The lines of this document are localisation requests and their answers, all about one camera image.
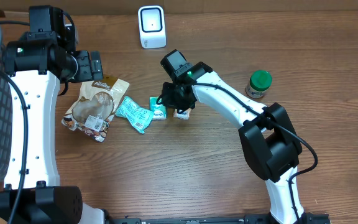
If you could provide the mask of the small green white sachet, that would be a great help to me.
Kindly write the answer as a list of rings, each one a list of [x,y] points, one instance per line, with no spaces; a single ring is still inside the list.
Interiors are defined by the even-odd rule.
[[[167,118],[166,107],[163,104],[157,104],[157,97],[151,96],[150,100],[150,110],[153,112],[153,120],[165,120]]]

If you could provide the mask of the small orange sachet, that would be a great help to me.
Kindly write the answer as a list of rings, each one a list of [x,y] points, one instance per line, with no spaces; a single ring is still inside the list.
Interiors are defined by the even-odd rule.
[[[173,117],[178,119],[188,120],[190,118],[190,112],[191,112],[191,108],[185,111],[175,109],[173,113]]]

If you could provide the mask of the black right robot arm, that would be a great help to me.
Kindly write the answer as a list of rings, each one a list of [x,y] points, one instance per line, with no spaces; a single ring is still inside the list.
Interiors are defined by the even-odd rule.
[[[304,209],[295,174],[302,152],[286,110],[274,103],[265,106],[226,84],[208,65],[192,65],[173,50],[160,62],[171,78],[157,102],[178,113],[203,103],[229,120],[239,133],[242,151],[251,170],[267,186],[270,216],[276,223],[301,223]]]

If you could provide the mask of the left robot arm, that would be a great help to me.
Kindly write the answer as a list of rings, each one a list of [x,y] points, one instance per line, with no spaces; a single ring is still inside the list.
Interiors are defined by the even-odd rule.
[[[85,204],[77,186],[62,186],[55,158],[55,107],[70,83],[103,78],[98,52],[76,49],[70,15],[53,6],[29,9],[29,30],[8,43],[0,77],[11,89],[11,154],[0,192],[8,223],[109,223]]]

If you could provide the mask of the green lid seasoning jar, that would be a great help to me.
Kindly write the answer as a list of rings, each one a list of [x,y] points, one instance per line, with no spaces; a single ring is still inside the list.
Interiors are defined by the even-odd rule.
[[[261,98],[272,84],[272,76],[268,71],[257,70],[255,71],[246,86],[246,93],[251,98]]]

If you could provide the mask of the teal snack packet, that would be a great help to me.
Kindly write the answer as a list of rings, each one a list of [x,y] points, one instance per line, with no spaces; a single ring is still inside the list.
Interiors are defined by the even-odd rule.
[[[132,98],[125,96],[115,112],[116,116],[126,118],[139,133],[145,134],[153,118],[153,112],[139,106]]]

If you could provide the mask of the brown cookie bag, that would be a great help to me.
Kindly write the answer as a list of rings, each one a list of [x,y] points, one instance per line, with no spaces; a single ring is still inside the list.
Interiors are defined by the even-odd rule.
[[[65,113],[62,124],[104,142],[115,111],[130,83],[116,77],[83,82],[79,97]]]

